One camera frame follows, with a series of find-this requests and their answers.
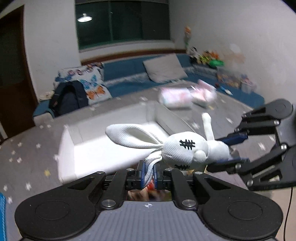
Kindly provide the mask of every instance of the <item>beige floor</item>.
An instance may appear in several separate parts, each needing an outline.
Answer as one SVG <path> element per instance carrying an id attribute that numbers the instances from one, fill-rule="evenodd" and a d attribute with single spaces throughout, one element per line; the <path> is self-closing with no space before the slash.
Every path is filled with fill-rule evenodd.
<path id="1" fill-rule="evenodd" d="M 265 196 L 271 197 L 282 209 L 284 214 L 283 223 L 278 231 L 276 238 L 283 241 L 284 223 L 287 215 L 287 209 L 290 201 L 291 188 L 260 192 Z M 293 189 L 293 198 L 288 215 L 286 226 L 286 241 L 296 241 L 296 187 Z"/>

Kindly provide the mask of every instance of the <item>open white storage box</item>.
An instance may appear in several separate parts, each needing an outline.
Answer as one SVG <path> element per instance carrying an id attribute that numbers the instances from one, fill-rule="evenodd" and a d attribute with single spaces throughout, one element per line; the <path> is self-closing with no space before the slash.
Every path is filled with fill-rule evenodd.
<path id="1" fill-rule="evenodd" d="M 142 124 L 159 137 L 194 130 L 158 102 L 130 105 L 65 126 L 58 157 L 59 179 L 67 183 L 97 171 L 107 174 L 144 160 L 154 149 L 134 149 L 113 143 L 105 129 L 112 124 Z"/>

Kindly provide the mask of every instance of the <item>blue sofa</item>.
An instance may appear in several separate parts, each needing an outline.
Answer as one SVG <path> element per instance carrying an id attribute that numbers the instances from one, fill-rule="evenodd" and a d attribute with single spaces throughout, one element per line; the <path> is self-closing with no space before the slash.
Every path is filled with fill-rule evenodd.
<path id="1" fill-rule="evenodd" d="M 137 57 L 106 63 L 104 65 L 104 85 L 108 88 L 111 96 L 118 97 L 158 85 L 163 85 L 163 83 L 155 83 L 151 81 L 148 78 L 143 65 L 143 61 L 155 57 L 157 56 Z M 218 80 L 213 76 L 209 77 L 208 75 L 203 75 L 202 73 L 196 73 L 187 54 L 177 54 L 177 57 L 181 63 L 181 66 L 188 75 L 188 77 L 184 80 L 197 83 L 199 79 L 202 79 L 211 85 L 215 85 L 215 83 L 217 83 Z M 264 104 L 264 98 L 254 92 L 251 94 L 246 94 L 240 89 L 236 89 L 224 84 L 220 85 L 229 89 L 232 92 L 232 97 L 234 99 L 245 103 L 252 108 L 256 108 Z M 33 117 L 46 112 L 50 113 L 54 117 L 53 112 L 48 108 L 48 104 L 49 100 L 39 103 L 34 111 Z"/>

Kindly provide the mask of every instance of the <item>light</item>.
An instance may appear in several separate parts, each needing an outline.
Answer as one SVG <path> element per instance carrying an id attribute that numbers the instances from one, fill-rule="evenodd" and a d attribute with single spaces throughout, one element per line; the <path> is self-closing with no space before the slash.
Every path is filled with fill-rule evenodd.
<path id="1" fill-rule="evenodd" d="M 78 22 L 84 23 L 92 20 L 92 17 L 87 16 L 86 13 L 83 13 L 82 15 L 83 17 L 77 19 Z"/>

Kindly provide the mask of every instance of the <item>beige pillow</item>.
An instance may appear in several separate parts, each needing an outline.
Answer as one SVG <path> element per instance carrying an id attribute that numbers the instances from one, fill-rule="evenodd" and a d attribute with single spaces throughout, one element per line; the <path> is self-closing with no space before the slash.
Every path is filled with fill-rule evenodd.
<path id="1" fill-rule="evenodd" d="M 176 54 L 169 54 L 143 61 L 147 74 L 156 83 L 188 77 Z"/>

